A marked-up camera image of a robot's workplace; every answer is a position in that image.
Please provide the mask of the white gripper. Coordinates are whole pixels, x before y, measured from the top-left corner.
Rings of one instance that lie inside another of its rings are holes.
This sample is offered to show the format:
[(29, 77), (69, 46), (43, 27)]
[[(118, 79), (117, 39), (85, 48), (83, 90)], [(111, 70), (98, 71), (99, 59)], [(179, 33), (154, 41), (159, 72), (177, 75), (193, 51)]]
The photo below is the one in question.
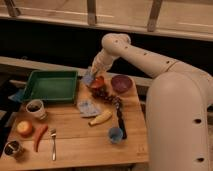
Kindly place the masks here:
[(101, 50), (94, 58), (91, 66), (91, 73), (100, 73), (108, 71), (114, 62), (112, 55), (108, 54), (105, 50)]

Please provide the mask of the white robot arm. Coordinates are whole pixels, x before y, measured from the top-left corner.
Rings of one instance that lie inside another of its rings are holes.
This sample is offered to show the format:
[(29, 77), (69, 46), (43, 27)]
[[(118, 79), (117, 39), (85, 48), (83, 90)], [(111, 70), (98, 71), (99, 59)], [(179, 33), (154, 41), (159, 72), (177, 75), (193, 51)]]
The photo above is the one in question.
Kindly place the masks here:
[(207, 108), (213, 76), (182, 61), (135, 47), (126, 34), (103, 36), (92, 70), (123, 58), (153, 81), (146, 99), (150, 171), (211, 171)]

